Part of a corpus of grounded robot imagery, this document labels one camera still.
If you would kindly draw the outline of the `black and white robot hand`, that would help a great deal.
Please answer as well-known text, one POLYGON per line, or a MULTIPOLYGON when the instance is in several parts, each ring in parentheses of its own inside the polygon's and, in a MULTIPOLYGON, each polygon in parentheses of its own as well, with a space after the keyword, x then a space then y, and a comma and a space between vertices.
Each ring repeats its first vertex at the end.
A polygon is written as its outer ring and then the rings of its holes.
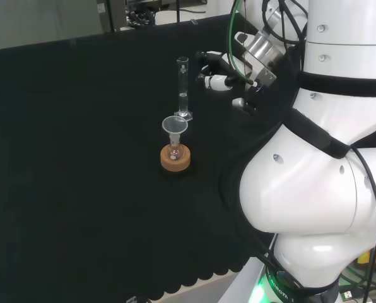
POLYGON ((253 57, 228 58, 227 53, 198 51, 196 59, 201 72, 196 81, 214 92, 228 92, 243 88, 244 96, 232 100, 232 106, 253 116, 265 100, 266 90, 276 80, 276 75, 253 57))

